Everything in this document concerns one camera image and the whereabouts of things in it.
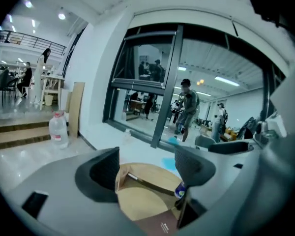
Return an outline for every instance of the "white trash bin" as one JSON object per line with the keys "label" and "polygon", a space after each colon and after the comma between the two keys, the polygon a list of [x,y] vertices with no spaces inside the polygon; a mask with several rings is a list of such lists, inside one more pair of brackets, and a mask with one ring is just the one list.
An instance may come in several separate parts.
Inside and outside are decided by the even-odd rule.
{"label": "white trash bin", "polygon": [[53,103],[53,96],[52,95],[45,95],[45,105],[46,106],[51,106]]}

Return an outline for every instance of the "blue object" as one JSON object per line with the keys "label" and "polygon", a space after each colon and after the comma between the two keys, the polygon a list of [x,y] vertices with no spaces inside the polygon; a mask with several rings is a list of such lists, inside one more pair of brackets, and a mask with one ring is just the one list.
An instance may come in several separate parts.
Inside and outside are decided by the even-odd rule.
{"label": "blue object", "polygon": [[168,142],[171,143],[171,144],[179,144],[176,137],[170,137],[168,139]]}
{"label": "blue object", "polygon": [[178,187],[175,189],[175,196],[176,196],[176,198],[181,199],[182,196],[185,194],[185,190],[186,190],[185,185],[184,185],[183,182],[181,182],[178,185]]}
{"label": "blue object", "polygon": [[174,158],[162,158],[164,168],[169,171],[176,171],[175,159]]}

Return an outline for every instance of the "tiled floor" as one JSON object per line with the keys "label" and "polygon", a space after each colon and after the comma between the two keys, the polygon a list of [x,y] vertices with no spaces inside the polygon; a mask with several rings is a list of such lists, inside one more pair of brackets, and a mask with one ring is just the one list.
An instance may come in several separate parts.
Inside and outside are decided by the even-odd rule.
{"label": "tiled floor", "polygon": [[58,110],[57,104],[43,106],[42,111],[40,111],[38,105],[30,104],[30,98],[18,97],[14,101],[14,97],[8,97],[8,94],[6,94],[2,107],[0,93],[0,119],[42,117],[50,115],[52,111],[56,110]]}
{"label": "tiled floor", "polygon": [[[139,118],[134,120],[125,121],[122,120],[121,122],[125,125],[128,125],[129,127],[138,129],[140,131],[143,131],[149,135],[154,134],[155,126],[158,119],[158,113],[150,113],[149,120],[146,120],[145,115],[141,114]],[[182,135],[175,135],[174,131],[176,129],[176,125],[173,123],[173,118],[171,121],[168,119],[166,120],[165,127],[162,134],[162,140],[167,141],[171,137],[177,136],[178,141],[182,140]],[[184,143],[185,146],[194,147],[194,143],[196,140],[196,137],[200,134],[200,127],[192,124],[189,128],[189,134],[188,137]]]}
{"label": "tiled floor", "polygon": [[40,167],[63,158],[93,151],[81,138],[70,138],[68,148],[52,141],[0,150],[0,189],[7,193]]}

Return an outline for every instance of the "fluorescent light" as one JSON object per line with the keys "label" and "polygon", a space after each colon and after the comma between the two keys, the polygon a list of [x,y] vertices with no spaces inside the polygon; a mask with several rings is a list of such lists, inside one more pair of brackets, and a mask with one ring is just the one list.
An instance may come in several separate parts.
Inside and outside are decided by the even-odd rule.
{"label": "fluorescent light", "polygon": [[25,6],[26,6],[27,8],[31,8],[31,7],[32,7],[32,4],[31,4],[30,1],[26,1],[26,2],[25,2]]}
{"label": "fluorescent light", "polygon": [[65,19],[65,15],[63,13],[59,13],[58,14],[58,17],[61,19],[61,20],[64,20]]}
{"label": "fluorescent light", "polygon": [[216,76],[216,77],[215,77],[215,79],[216,79],[216,80],[218,80],[218,81],[225,82],[225,83],[227,83],[227,84],[230,84],[230,85],[232,85],[232,86],[235,86],[235,87],[238,87],[238,86],[239,86],[239,84],[238,84],[238,83],[236,83],[236,82],[233,82],[233,81],[229,81],[229,80],[227,80],[227,79],[224,79],[224,78],[222,78],[222,77],[219,77],[219,76]]}
{"label": "fluorescent light", "polygon": [[206,96],[211,96],[210,94],[207,94],[207,93],[204,93],[204,92],[198,92],[198,91],[197,91],[197,93],[199,93],[199,94],[203,94],[203,95],[206,95]]}

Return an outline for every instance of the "window frame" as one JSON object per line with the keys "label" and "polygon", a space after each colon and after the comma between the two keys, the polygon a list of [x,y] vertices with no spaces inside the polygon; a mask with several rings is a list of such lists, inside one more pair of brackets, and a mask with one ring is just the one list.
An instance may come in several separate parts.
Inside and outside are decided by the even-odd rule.
{"label": "window frame", "polygon": [[[139,33],[137,31],[135,35],[128,35],[119,49],[118,57],[115,60],[114,68],[111,73],[110,83],[107,89],[103,122],[109,125],[115,126],[119,130],[124,131],[129,128],[131,134],[143,140],[151,145],[151,147],[159,147],[164,141],[161,140],[164,126],[166,123],[168,109],[170,107],[171,99],[173,97],[174,87],[176,83],[176,77],[179,67],[180,55],[182,51],[182,44],[184,39],[193,39],[201,42],[206,42],[214,45],[219,45],[231,52],[234,52],[250,62],[256,64],[263,71],[263,85],[264,85],[264,98],[263,107],[261,109],[261,121],[264,121],[274,112],[274,107],[270,102],[270,95],[275,90],[275,73],[273,70],[273,62],[261,51],[251,46],[249,43],[240,39],[239,37],[231,36],[225,32],[221,32],[216,29],[211,29],[204,26],[189,25],[189,24],[177,24],[177,31],[173,35],[173,41],[171,45],[171,51],[168,61],[168,68],[164,78],[164,84],[160,87],[156,82],[133,80],[133,79],[114,79],[116,67],[120,61],[120,54],[122,53],[125,43],[129,39],[144,39],[146,37],[155,37],[164,34],[172,34],[172,31],[153,31]],[[163,96],[162,105],[159,111],[158,120],[155,126],[153,136],[148,135],[138,129],[127,126],[114,120],[116,103],[118,98],[117,89],[128,89],[136,91],[151,92]]]}

